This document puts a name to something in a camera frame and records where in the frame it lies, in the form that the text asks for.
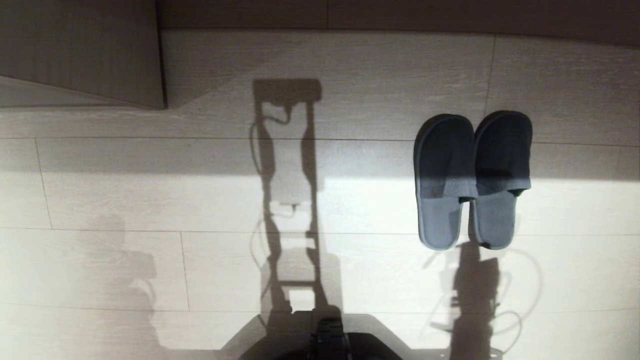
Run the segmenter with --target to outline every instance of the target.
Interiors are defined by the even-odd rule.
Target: floor seam
[[[493,60],[495,59],[495,43],[496,43],[496,38],[498,35],[493,34],[493,47],[491,50],[491,65],[489,66],[489,78],[487,79],[486,82],[486,97],[484,98],[484,113],[483,113],[483,117],[486,116],[486,109],[489,105],[489,93],[491,91],[491,76],[493,74]]]
[[[32,139],[32,137],[24,137],[24,138],[0,138],[2,140],[19,140],[19,139]],[[249,138],[202,138],[202,137],[174,137],[174,136],[57,136],[57,137],[38,137],[37,139],[41,140],[72,140],[72,139],[131,139],[131,140],[249,140]],[[315,140],[315,141],[336,141],[336,142],[410,142],[413,143],[415,140],[411,139],[344,139],[344,138],[254,138],[254,140]],[[619,146],[619,147],[631,147],[631,148],[640,148],[640,145],[619,145],[619,144],[608,144],[608,143],[566,143],[566,142],[536,142],[535,144],[549,144],[549,145],[583,145],[583,146]]]
[[[180,232],[180,248],[182,249],[182,269],[184,271],[184,290],[187,293],[187,311],[191,311],[191,302],[189,301],[189,284],[187,282],[187,264],[184,260],[184,242],[182,241],[182,231]]]
[[[49,217],[49,228],[53,230],[53,221],[51,221],[51,211],[49,210],[49,199],[47,198],[47,189],[44,186],[44,175],[42,174],[42,164],[40,163],[40,150],[38,150],[38,138],[33,139],[36,145],[36,156],[38,157],[38,170],[40,171],[40,182],[42,183],[42,193],[44,194],[44,203],[47,207],[47,216]]]
[[[191,234],[254,234],[253,231],[217,231],[217,230],[113,230],[113,229],[46,229],[43,227],[0,227],[0,229],[6,230],[52,230],[52,231],[97,231],[103,233],[167,233],[167,234],[180,234],[180,239],[182,239],[183,233],[191,233]],[[273,232],[260,232],[260,234],[270,234]],[[275,233],[278,234],[318,234],[321,236],[324,235],[380,235],[380,236],[418,236],[417,233],[305,233],[303,231],[300,232],[287,232],[287,231],[277,231]],[[519,237],[542,237],[542,236],[581,236],[581,237],[603,237],[603,236],[640,236],[639,234],[515,234],[515,236]]]
[[[14,302],[0,302],[0,305],[9,305],[9,306],[24,306],[24,307],[43,307],[43,308],[53,308],[53,309],[69,309],[69,310],[96,310],[96,311],[123,311],[123,312],[131,312],[131,311],[139,311],[139,312],[153,312],[153,313],[237,313],[237,314],[246,314],[246,313],[261,313],[260,310],[195,310],[195,311],[185,311],[185,310],[156,310],[156,309],[110,309],[110,308],[98,308],[98,307],[77,307],[77,306],[53,306],[53,305],[35,305],[35,304],[18,304]],[[574,310],[574,311],[540,311],[533,312],[533,314],[542,315],[542,314],[575,314],[575,313],[605,313],[610,311],[629,311],[629,310],[639,310],[640,307],[621,307],[619,309],[598,309],[598,310]],[[281,314],[290,314],[287,311],[269,311],[270,313],[281,313]],[[386,315],[426,315],[426,314],[450,314],[447,311],[441,312],[422,312],[422,311],[407,311],[407,312],[399,312],[399,311],[359,311],[356,313],[344,313],[343,314],[386,314]],[[473,314],[486,314],[482,312],[476,312]]]

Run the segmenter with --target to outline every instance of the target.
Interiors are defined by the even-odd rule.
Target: pair of slippers
[[[462,203],[471,202],[477,241],[503,249],[513,239],[516,198],[531,188],[533,130],[515,111],[487,116],[474,135],[462,116],[442,114],[424,123],[415,140],[413,166],[420,240],[434,250],[455,245]]]

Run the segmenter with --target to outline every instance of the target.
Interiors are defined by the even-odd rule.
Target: gray slipper
[[[477,197],[474,128],[459,115],[424,123],[413,147],[420,240],[434,250],[452,247],[460,235],[462,202]]]
[[[532,134],[529,118],[515,111],[492,113],[476,130],[479,197],[471,212],[476,239],[488,249],[504,249],[513,239],[516,198],[531,188]]]

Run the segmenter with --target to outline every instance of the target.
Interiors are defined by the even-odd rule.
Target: floor plank
[[[183,237],[192,310],[272,310],[265,234]],[[304,239],[281,239],[280,281],[314,280]],[[446,253],[411,235],[326,234],[321,241],[324,292],[346,313],[448,314],[456,294],[482,313],[491,289],[501,311],[520,314],[608,311],[640,302],[638,236],[517,236],[500,251],[478,251],[463,237],[461,247]]]
[[[200,30],[163,40],[169,110],[12,111],[0,133],[247,138],[254,79],[315,78],[317,138],[413,140],[439,113],[482,119],[493,50],[481,35]],[[498,37],[495,50],[487,111],[530,115],[536,142],[640,145],[637,49]]]
[[[188,310],[177,233],[0,229],[0,258],[0,302]]]
[[[0,304],[0,350],[11,359],[237,359],[306,348],[310,316],[62,309]],[[259,341],[273,338],[270,346]]]
[[[622,147],[616,169],[616,180],[640,180],[640,148]]]
[[[528,114],[535,142],[640,145],[640,50],[498,36],[487,112]]]
[[[261,143],[253,143],[257,161]],[[300,144],[273,142],[277,159],[266,169],[275,171],[270,208],[282,213],[281,231],[306,231],[310,221]],[[109,215],[122,217],[128,230],[250,233],[262,226],[262,185],[247,140],[41,139],[38,146],[57,229],[110,230],[94,221]],[[319,232],[417,233],[412,142],[303,147],[316,148]],[[640,184],[613,182],[617,167],[633,167],[634,159],[619,162],[619,155],[617,147],[534,144],[533,187],[518,201],[516,233],[640,233],[633,221]],[[287,204],[301,204],[289,220]]]
[[[344,316],[346,331],[373,332],[385,343],[402,354],[403,347],[394,339],[400,338],[411,349],[445,349],[451,343],[451,335],[437,329],[443,320],[431,314],[373,314],[388,330],[372,327],[372,321],[362,321],[362,316]],[[513,348],[505,359],[552,359],[558,354],[567,359],[600,359],[614,352],[616,358],[633,359],[639,350],[637,337],[640,311],[617,310],[588,313],[533,314],[522,320],[522,333],[518,337],[517,317],[504,314],[493,321],[491,347],[500,351]],[[469,329],[473,336],[478,335]],[[428,358],[420,352],[406,352],[403,359]]]
[[[33,139],[0,140],[0,227],[50,228]]]
[[[314,78],[317,138],[413,140],[439,113],[483,116],[492,49],[488,35],[164,31],[169,110],[15,111],[0,136],[247,138],[255,79]]]

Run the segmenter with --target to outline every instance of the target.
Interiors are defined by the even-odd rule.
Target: slipper
[[[422,125],[413,146],[420,240],[433,250],[451,248],[460,235],[462,203],[477,197],[474,128],[459,115],[442,114]]]
[[[478,198],[471,212],[480,245],[504,249],[513,239],[516,198],[531,188],[529,157],[533,128],[519,112],[497,111],[476,130]]]

